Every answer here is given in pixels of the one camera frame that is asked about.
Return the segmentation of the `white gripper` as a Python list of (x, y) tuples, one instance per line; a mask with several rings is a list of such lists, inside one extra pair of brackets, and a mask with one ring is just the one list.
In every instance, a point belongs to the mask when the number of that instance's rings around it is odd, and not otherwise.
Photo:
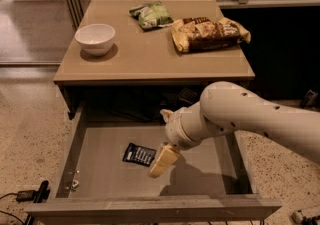
[(148, 176), (160, 177), (173, 166), (181, 156), (180, 150), (189, 150), (214, 135), (214, 125), (201, 113), (200, 104), (182, 107), (176, 111), (161, 109), (166, 123), (165, 135), (170, 143), (163, 143)]

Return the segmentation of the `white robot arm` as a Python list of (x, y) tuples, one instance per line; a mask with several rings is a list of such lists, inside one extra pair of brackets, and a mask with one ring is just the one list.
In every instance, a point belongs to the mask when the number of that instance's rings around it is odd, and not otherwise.
[(231, 82), (208, 85), (200, 99), (176, 111), (163, 109), (167, 141), (149, 170), (157, 178), (173, 166), (181, 152), (205, 139), (248, 131), (320, 163), (320, 113), (267, 101)]

